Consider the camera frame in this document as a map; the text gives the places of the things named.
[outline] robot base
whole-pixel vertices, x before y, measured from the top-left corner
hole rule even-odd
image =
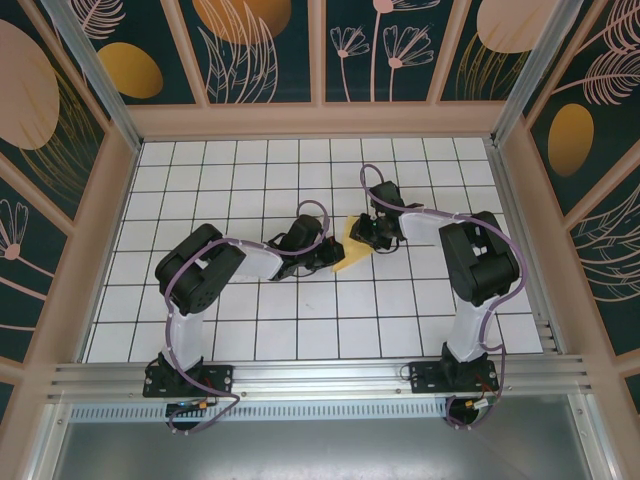
[[[471,362],[458,362],[446,343],[440,360],[411,362],[408,368],[412,393],[481,393],[483,383],[498,390],[496,368],[486,353]]]
[[[216,390],[231,392],[233,385],[233,367],[231,365],[204,365],[201,359],[187,370],[194,380]],[[158,365],[145,369],[144,389],[145,398],[197,398],[206,393],[184,380],[180,374],[158,354]]]

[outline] white tiled floor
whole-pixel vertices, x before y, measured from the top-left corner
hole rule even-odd
[[[85,359],[143,362],[157,354],[166,312],[155,266],[202,223],[266,241],[289,229],[300,201],[315,199],[332,215],[341,241],[346,217],[367,211],[358,181],[363,161],[397,182],[406,203],[460,213],[488,209],[506,229],[477,138],[148,143]],[[206,313],[203,355],[216,361],[435,356],[455,308],[442,252],[414,242],[337,275],[327,269],[280,283],[234,280]],[[498,309],[488,343],[501,337],[508,353],[542,351],[526,294]]]

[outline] pink flower illustration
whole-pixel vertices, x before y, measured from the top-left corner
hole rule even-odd
[[[393,76],[398,68],[415,67],[433,61],[433,50],[427,50],[431,39],[428,28],[407,27],[398,38],[398,26],[385,28],[383,32],[384,48],[391,67],[389,80],[389,101],[393,101]]]
[[[376,23],[373,28],[373,49],[371,51],[371,76],[370,95],[371,101],[376,101],[376,51],[378,47],[378,30],[380,29],[380,16],[391,12],[410,12],[437,7],[440,0],[373,0],[373,8],[376,9]]]
[[[29,209],[17,202],[15,208],[12,210],[11,205],[6,199],[0,200],[0,260],[14,261],[24,263],[28,267],[40,272],[44,275],[53,278],[53,274],[44,270],[43,268],[34,265],[33,263],[25,260],[20,256],[20,249],[22,241],[24,240],[24,234],[27,229],[27,221],[29,220]],[[45,300],[47,297],[41,293],[31,290],[27,287],[23,287],[11,280],[0,277],[0,283],[7,285],[19,292],[31,295],[39,300]],[[11,328],[6,325],[0,325],[0,327]]]
[[[340,68],[342,70],[342,85],[344,86],[344,94],[347,96],[347,102],[351,101],[349,90],[347,88],[347,77],[344,73],[344,59],[347,57],[355,57],[369,52],[369,44],[365,43],[365,36],[362,33],[362,27],[347,27],[344,32],[340,27],[332,28],[329,32],[331,41],[336,49],[338,57],[340,57]]]

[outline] yellow triangular object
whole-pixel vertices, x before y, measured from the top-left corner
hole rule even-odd
[[[373,248],[369,245],[358,242],[349,236],[353,224],[356,223],[358,217],[347,217],[344,226],[344,235],[342,236],[342,246],[344,247],[344,259],[333,266],[333,271],[337,272],[343,268],[347,268],[363,258],[373,253]]]

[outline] enclosure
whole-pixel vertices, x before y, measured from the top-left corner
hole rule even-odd
[[[635,478],[639,38],[637,0],[6,0],[2,478]],[[197,347],[240,402],[172,435],[176,399],[142,395],[160,260],[203,224],[268,242],[305,200],[343,242],[364,165],[522,250],[495,415],[456,431],[453,392],[403,375],[460,305],[409,239],[232,277]]]

